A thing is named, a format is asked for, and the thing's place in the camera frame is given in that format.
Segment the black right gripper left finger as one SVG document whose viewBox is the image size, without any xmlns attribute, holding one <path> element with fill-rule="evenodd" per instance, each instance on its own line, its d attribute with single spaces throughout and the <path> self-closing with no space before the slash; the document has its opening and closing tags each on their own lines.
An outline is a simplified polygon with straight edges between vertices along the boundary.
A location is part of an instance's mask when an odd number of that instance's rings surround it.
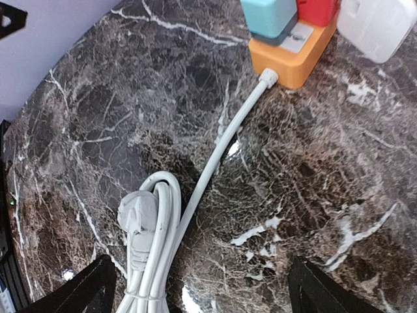
<svg viewBox="0 0 417 313">
<path fill-rule="evenodd" d="M 111 312 L 117 275 L 107 254 L 95 259 L 73 279 L 22 312 Z"/>
</svg>

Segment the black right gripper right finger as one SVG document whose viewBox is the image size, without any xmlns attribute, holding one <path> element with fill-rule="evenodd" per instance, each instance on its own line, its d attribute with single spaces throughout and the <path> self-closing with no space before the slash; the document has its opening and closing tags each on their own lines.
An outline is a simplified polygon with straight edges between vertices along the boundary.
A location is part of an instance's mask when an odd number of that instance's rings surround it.
<svg viewBox="0 0 417 313">
<path fill-rule="evenodd" d="M 381 310 L 345 290 L 304 257 L 296 256 L 288 275 L 292 311 L 375 312 Z"/>
</svg>

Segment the orange power strip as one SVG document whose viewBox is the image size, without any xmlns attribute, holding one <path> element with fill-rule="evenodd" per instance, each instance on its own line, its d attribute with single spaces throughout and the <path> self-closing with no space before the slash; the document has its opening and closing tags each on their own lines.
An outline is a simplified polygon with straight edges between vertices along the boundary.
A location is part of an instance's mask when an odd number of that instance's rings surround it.
<svg viewBox="0 0 417 313">
<path fill-rule="evenodd" d="M 336 32 L 337 18 L 326 27 L 300 20 L 279 46 L 251 39 L 248 48 L 254 71 L 262 74 L 269 68 L 278 74 L 283 87 L 301 88 Z"/>
</svg>

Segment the white adapter plug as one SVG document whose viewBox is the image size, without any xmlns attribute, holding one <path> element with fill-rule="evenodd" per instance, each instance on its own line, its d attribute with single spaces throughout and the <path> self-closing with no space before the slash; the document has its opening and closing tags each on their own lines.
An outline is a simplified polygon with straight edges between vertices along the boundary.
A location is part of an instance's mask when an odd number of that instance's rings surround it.
<svg viewBox="0 0 417 313">
<path fill-rule="evenodd" d="M 387 62 L 416 23 L 416 1 L 343 0 L 337 21 L 340 34 L 368 59 Z"/>
</svg>

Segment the teal usb charger plug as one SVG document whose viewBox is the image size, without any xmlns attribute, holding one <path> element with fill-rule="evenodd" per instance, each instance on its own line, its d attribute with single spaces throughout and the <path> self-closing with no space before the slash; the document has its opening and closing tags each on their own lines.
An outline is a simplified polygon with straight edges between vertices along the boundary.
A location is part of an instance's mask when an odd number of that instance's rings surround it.
<svg viewBox="0 0 417 313">
<path fill-rule="evenodd" d="M 298 21 L 295 0 L 242 0 L 240 2 L 251 36 L 279 46 Z"/>
</svg>

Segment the red cube socket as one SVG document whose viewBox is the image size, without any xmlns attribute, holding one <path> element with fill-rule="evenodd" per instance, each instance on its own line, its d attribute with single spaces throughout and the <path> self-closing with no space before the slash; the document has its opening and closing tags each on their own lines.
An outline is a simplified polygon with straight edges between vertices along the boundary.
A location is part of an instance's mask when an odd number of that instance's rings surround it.
<svg viewBox="0 0 417 313">
<path fill-rule="evenodd" d="M 298 17 L 319 27 L 326 27 L 339 10 L 338 0 L 297 0 Z"/>
</svg>

